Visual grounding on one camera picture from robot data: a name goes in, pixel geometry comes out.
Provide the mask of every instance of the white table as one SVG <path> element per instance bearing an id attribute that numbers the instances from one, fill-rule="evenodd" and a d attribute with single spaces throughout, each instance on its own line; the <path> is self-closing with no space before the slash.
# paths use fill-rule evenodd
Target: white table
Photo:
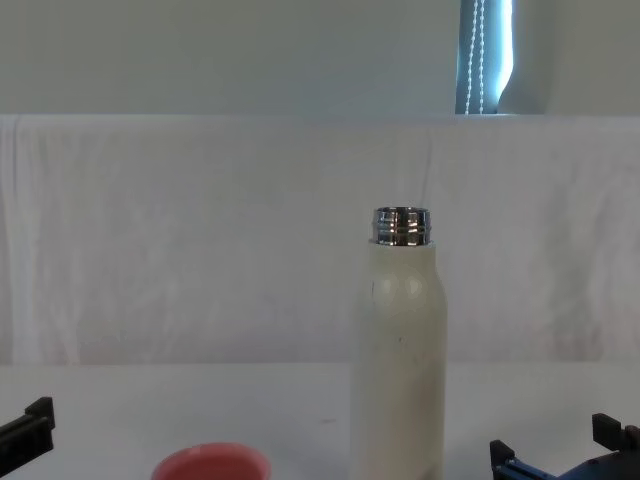
<path id="1" fill-rule="evenodd" d="M 273 462 L 273 480 L 346 479 L 344 365 L 0 367 L 0 422 L 52 395 L 55 449 L 11 480 L 146 480 L 166 455 L 238 441 Z M 454 364 L 448 480 L 491 478 L 489 441 L 562 473 L 604 450 L 590 416 L 640 423 L 640 364 Z"/>

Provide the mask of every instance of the pink bowl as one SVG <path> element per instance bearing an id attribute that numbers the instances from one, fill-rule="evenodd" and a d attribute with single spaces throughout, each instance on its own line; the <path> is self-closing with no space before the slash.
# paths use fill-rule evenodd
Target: pink bowl
<path id="1" fill-rule="evenodd" d="M 151 480 L 269 480 L 270 475 L 260 452 L 236 443 L 208 443 L 167 457 Z"/>

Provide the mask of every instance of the metal bottle rim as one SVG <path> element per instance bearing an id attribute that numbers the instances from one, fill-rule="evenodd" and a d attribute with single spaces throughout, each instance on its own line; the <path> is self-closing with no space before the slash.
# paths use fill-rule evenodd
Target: metal bottle rim
<path id="1" fill-rule="evenodd" d="M 413 247 L 431 243 L 431 213 L 426 208 L 377 208 L 372 226 L 371 241 L 378 245 Z"/>

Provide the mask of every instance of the blue object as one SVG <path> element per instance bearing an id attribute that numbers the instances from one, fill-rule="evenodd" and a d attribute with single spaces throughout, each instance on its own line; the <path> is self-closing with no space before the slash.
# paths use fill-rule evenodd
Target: blue object
<path id="1" fill-rule="evenodd" d="M 593 440 L 613 453 L 588 460 L 555 477 L 527 465 L 500 440 L 491 442 L 494 480 L 638 480 L 640 479 L 640 429 L 602 413 L 592 417 Z"/>

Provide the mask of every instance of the white water bottle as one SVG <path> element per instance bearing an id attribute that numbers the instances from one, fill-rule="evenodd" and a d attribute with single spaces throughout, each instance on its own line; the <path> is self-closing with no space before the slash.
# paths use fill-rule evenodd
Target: white water bottle
<path id="1" fill-rule="evenodd" d="M 375 211 L 355 315 L 350 480 L 442 480 L 447 306 L 419 208 Z"/>

